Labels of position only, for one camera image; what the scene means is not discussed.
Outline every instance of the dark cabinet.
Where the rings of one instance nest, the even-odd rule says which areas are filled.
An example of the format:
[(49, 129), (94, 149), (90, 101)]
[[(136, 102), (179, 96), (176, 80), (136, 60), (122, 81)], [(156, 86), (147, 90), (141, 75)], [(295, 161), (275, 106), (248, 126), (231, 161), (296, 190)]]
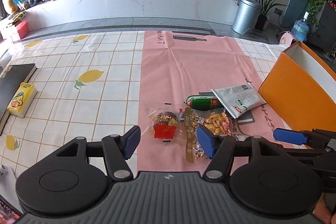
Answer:
[(318, 29), (312, 36), (308, 36), (309, 43), (318, 46), (330, 53), (336, 44), (336, 11), (326, 4), (318, 25)]

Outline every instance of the gray ribbed panel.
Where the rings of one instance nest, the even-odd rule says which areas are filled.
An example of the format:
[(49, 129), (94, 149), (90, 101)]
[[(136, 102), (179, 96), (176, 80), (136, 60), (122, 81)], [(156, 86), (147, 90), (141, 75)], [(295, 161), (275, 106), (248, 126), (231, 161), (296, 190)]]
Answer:
[(116, 183), (103, 202), (81, 215), (43, 219), (26, 215), (18, 224), (318, 224), (312, 215), (273, 220), (237, 205), (226, 188), (207, 183), (198, 173), (141, 172), (131, 182)]

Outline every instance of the cartoon duck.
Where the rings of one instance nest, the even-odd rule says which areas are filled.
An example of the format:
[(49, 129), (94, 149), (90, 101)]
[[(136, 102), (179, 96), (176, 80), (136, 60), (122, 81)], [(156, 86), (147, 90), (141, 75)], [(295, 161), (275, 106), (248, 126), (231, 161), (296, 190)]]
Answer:
[(23, 92), (20, 92), (13, 97), (11, 105), (12, 107), (18, 107), (21, 106), (22, 104), (23, 104)]

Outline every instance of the white foil packet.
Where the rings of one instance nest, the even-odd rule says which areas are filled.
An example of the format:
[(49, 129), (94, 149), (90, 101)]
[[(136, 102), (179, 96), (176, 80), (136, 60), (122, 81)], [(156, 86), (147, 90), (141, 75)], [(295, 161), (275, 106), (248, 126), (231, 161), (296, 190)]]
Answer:
[(235, 119), (254, 107), (266, 104), (250, 83), (211, 91)]

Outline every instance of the blue gripper pad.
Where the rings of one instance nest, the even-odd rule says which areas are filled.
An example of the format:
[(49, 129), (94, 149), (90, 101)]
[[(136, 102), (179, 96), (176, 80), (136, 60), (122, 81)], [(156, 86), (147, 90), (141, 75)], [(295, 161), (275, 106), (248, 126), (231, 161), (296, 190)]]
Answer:
[(198, 127), (196, 132), (199, 144), (202, 146), (207, 157), (212, 159), (215, 155), (215, 148), (212, 143), (213, 133), (204, 126)]
[(302, 145), (307, 143), (308, 138), (298, 131), (277, 128), (273, 131), (273, 137), (277, 141)]
[(133, 155), (138, 144), (140, 143), (141, 130), (140, 127), (134, 126), (123, 136), (125, 139), (125, 147), (122, 151), (125, 160), (128, 160)]

